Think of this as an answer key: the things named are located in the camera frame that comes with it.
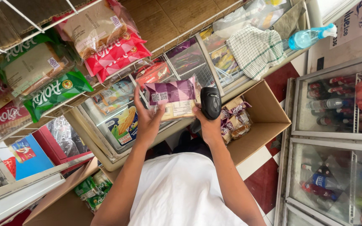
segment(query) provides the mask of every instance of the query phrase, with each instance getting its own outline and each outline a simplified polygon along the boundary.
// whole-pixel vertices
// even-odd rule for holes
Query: green checkered cloth
[[[260,80],[270,67],[286,58],[282,40],[276,31],[247,27],[234,33],[226,44],[244,74],[254,80]]]

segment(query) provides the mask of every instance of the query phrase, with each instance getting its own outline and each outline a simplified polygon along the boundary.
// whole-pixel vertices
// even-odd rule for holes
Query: open cardboard box
[[[232,140],[227,146],[236,166],[291,124],[265,80],[259,81],[236,98],[239,96],[244,96],[245,100],[252,105],[247,111],[253,124],[245,136]],[[89,226],[94,215],[73,189],[98,169],[97,158],[94,157],[87,165],[70,175],[65,183],[48,193],[23,225]],[[104,168],[101,170],[113,182],[121,168],[113,172],[108,172]]]
[[[70,175],[66,182],[48,193],[23,223],[24,226],[89,226],[94,217],[86,203],[73,191],[74,188],[90,175],[99,170],[97,158],[79,168]],[[117,178],[121,168],[108,172],[101,168],[111,182]]]
[[[234,99],[240,96],[243,96],[245,101],[252,105],[252,107],[247,108],[247,112],[253,124],[246,135],[237,140],[231,140],[227,145],[236,166],[291,124],[290,119],[284,113],[265,80],[259,81]]]

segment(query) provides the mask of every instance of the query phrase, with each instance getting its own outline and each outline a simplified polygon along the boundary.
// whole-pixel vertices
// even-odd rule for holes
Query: black barcode scanner
[[[217,88],[204,87],[201,89],[201,111],[209,120],[215,120],[220,115],[222,108],[222,99]],[[192,133],[197,133],[201,130],[201,122],[196,119],[190,125]]]

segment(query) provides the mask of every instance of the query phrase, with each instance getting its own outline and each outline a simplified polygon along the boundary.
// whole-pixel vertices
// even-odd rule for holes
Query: spray bottle
[[[319,39],[327,36],[337,37],[337,27],[330,23],[326,27],[315,27],[307,30],[299,31],[288,39],[290,49],[305,49],[315,44]]]

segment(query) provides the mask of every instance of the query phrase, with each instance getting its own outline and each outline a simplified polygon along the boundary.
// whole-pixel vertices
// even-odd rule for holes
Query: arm
[[[145,109],[139,99],[139,89],[140,87],[136,87],[134,92],[134,102],[138,112],[138,133],[135,144],[113,187],[94,216],[92,226],[122,226],[128,223],[146,151],[157,136],[160,120],[164,114],[164,105],[158,108],[156,114]]]
[[[254,197],[241,179],[229,150],[224,145],[220,116],[216,120],[208,120],[197,107],[194,108],[194,113],[201,121],[203,139],[212,153],[224,203],[248,225],[266,226]]]

